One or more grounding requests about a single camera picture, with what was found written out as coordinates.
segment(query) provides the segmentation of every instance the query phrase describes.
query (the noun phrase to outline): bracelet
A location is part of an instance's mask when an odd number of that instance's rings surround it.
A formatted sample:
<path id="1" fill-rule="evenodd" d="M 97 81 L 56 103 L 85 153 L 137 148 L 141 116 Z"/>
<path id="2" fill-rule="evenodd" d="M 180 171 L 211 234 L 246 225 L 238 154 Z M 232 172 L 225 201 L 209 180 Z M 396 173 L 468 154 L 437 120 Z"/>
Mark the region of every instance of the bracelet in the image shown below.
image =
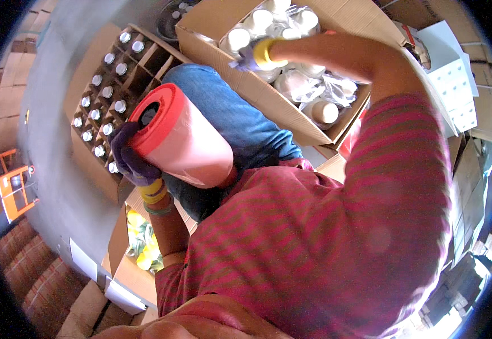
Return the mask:
<path id="1" fill-rule="evenodd" d="M 149 214 L 152 214 L 152 215 L 162 216 L 162 215 L 168 214 L 168 213 L 170 213 L 170 211 L 173 210 L 173 207 L 174 207 L 174 196 L 172 194 L 170 195 L 169 206 L 165 207 L 163 209 L 151 209 L 148 207 L 148 204 L 146 204 L 146 201 L 144 201 L 144 209 L 146 210 L 146 212 L 148 212 Z"/>

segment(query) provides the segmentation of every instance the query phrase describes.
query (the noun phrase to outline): blue jeans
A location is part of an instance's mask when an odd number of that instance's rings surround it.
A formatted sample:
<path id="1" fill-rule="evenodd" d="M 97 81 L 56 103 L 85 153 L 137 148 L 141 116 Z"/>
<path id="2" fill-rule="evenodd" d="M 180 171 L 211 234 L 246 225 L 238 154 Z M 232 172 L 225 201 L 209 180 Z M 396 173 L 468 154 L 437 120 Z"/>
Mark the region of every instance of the blue jeans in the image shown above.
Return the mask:
<path id="1" fill-rule="evenodd" d="M 235 157 L 237 181 L 247 169 L 276 166 L 280 160 L 301 157 L 301 149 L 293 143 L 291 132 L 279 129 L 243 100 L 212 67 L 181 64 L 168 71 L 162 82 L 180 87 L 227 140 Z M 230 190 L 197 188 L 167 173 L 163 173 L 163 179 L 170 193 L 195 221 L 212 214 Z"/>

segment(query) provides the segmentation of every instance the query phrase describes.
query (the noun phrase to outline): knee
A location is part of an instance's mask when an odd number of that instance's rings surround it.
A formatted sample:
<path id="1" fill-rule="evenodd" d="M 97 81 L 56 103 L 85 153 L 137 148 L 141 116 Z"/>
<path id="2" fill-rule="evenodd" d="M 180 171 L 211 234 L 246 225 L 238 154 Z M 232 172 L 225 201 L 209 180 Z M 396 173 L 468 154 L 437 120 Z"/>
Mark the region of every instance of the knee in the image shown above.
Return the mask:
<path id="1" fill-rule="evenodd" d="M 174 84 L 184 84 L 194 79 L 218 76 L 218 73 L 210 67 L 200 64 L 181 64 L 165 74 L 162 84 L 172 82 Z"/>

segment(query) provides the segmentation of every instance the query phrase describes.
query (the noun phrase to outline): concrete floor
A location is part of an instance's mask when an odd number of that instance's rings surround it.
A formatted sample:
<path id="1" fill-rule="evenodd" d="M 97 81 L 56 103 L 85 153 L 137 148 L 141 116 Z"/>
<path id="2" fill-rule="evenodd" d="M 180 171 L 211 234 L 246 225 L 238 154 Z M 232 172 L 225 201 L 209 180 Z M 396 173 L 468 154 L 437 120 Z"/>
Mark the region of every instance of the concrete floor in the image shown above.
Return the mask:
<path id="1" fill-rule="evenodd" d="M 108 21 L 137 24 L 155 32 L 158 11 L 168 0 L 61 0 L 38 48 L 21 111 L 18 145 L 36 168 L 40 202 L 26 213 L 44 241 L 72 263 L 69 237 L 98 264 L 107 252 L 120 206 L 90 182 L 70 159 L 70 122 L 63 101 L 73 73 L 93 35 Z M 24 125 L 30 110 L 29 124 Z"/>

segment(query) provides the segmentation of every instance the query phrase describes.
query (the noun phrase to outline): pink striped shirt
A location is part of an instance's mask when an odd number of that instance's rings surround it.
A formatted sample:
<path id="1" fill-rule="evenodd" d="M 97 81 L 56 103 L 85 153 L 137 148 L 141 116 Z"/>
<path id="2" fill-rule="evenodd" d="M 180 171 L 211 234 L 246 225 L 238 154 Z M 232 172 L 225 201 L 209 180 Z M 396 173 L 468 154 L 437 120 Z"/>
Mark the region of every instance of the pink striped shirt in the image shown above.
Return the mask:
<path id="1" fill-rule="evenodd" d="M 414 95 L 374 105 L 346 183 L 305 159 L 248 170 L 155 275 L 159 314 L 221 294 L 295 338 L 393 335 L 425 302 L 450 237 L 448 151 Z"/>

